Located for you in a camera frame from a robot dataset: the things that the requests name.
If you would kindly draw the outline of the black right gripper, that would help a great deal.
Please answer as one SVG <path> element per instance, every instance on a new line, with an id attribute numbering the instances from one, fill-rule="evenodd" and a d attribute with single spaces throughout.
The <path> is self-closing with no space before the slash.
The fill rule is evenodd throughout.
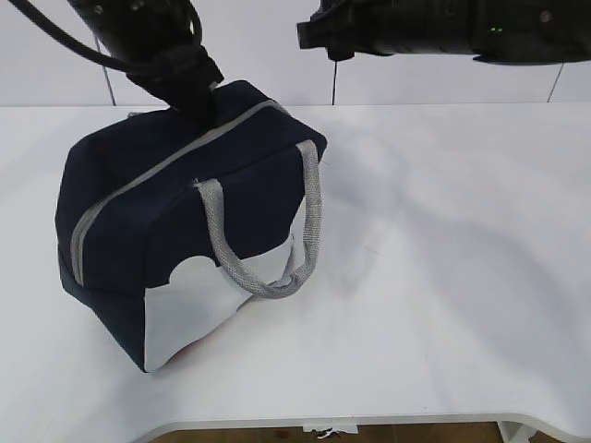
<path id="1" fill-rule="evenodd" d="M 308 21 L 296 24 L 301 50 L 324 49 L 330 60 L 356 54 L 383 56 L 375 48 L 376 7 L 381 1 L 321 1 Z"/>

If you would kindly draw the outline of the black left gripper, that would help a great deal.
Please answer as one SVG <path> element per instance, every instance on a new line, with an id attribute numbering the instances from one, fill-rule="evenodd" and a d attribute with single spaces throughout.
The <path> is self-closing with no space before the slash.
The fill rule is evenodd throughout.
<path id="1" fill-rule="evenodd" d="M 180 45 L 152 58 L 157 71 L 126 77 L 150 95 L 166 102 L 201 130 L 217 125 L 218 109 L 213 90 L 223 74 L 204 46 Z"/>

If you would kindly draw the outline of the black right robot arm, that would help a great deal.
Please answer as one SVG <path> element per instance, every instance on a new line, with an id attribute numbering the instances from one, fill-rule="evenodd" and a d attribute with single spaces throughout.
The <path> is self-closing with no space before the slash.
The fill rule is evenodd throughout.
<path id="1" fill-rule="evenodd" d="M 471 55 L 479 63 L 543 66 L 590 58 L 587 1 L 323 1 L 297 26 L 303 50 L 341 62 L 356 54 Z"/>

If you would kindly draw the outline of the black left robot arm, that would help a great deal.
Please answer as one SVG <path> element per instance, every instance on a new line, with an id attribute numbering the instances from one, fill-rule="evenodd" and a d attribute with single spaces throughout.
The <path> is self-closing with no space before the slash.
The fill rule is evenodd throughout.
<path id="1" fill-rule="evenodd" d="M 115 59 L 156 69 L 126 77 L 201 129 L 218 116 L 213 89 L 223 75 L 202 44 L 189 1 L 72 1 L 70 5 Z"/>

